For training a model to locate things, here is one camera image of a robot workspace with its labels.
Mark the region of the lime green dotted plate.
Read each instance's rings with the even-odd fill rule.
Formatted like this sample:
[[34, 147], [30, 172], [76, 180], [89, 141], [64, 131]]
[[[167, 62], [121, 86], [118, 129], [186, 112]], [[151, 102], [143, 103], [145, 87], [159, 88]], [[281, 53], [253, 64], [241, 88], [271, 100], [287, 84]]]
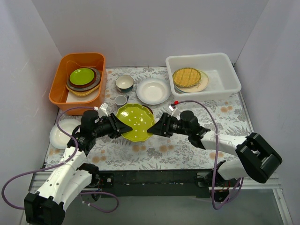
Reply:
[[122, 134], [122, 137], [132, 142], [144, 142], [152, 134], [147, 130], [154, 124], [154, 115], [140, 104], [125, 104], [117, 111], [116, 117], [133, 130]]

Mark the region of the white deep plate blue rim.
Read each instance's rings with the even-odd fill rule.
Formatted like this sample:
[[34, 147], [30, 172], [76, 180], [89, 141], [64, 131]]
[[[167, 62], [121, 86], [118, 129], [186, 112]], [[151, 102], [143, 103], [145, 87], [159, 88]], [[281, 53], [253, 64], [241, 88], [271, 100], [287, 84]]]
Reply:
[[136, 88], [137, 97], [145, 104], [158, 105], [165, 102], [171, 90], [166, 81], [158, 78], [142, 80]]

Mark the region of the round bamboo woven tray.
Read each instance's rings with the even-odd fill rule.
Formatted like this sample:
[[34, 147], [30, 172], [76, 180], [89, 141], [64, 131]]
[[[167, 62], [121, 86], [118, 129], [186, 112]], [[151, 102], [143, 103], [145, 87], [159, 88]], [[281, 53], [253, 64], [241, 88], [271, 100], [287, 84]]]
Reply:
[[174, 84], [182, 88], [189, 88], [197, 85], [200, 82], [201, 77], [201, 73], [197, 69], [191, 67], [178, 69], [172, 75]]

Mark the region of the cream green glazed plate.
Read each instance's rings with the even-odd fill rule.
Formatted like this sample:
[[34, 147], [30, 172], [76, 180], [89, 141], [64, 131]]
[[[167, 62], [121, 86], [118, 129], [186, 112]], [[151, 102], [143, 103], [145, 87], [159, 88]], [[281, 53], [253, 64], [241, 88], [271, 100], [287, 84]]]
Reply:
[[174, 85], [174, 88], [181, 93], [194, 93], [194, 92], [203, 91], [209, 84], [209, 77], [203, 71], [199, 70], [198, 72], [200, 72], [201, 74], [201, 79], [197, 85], [188, 88], [182, 88]]

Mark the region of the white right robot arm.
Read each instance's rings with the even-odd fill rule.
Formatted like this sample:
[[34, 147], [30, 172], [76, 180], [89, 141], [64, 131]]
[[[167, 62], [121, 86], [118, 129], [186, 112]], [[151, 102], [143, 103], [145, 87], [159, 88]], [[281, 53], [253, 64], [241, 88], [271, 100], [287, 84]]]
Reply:
[[236, 156], [232, 161], [217, 162], [215, 169], [206, 176], [217, 186], [238, 178], [251, 178], [258, 183], [265, 183], [283, 162], [281, 156], [260, 134], [217, 135], [215, 131], [200, 126], [192, 111], [183, 111], [178, 119], [163, 113], [159, 121], [147, 131], [163, 137], [186, 135], [196, 148]]

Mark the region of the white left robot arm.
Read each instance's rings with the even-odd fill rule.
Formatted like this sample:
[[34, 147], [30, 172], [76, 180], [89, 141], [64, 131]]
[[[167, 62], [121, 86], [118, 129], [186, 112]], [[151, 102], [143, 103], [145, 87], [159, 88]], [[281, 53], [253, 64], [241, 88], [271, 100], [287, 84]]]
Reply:
[[98, 167], [85, 164], [84, 160], [96, 143], [96, 139], [111, 139], [132, 131], [113, 113], [99, 117], [95, 110], [87, 110], [81, 124], [72, 132], [60, 163], [45, 183], [24, 199], [26, 221], [32, 225], [61, 225], [67, 208], [86, 187], [96, 187], [100, 176]]

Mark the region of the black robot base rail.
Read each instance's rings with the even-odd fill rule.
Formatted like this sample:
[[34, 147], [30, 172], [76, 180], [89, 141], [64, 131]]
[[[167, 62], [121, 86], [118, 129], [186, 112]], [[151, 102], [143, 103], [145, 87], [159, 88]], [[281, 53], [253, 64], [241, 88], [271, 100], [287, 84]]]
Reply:
[[195, 196], [210, 197], [211, 184], [204, 178], [211, 169], [99, 171], [97, 184], [83, 192], [108, 192], [117, 197]]

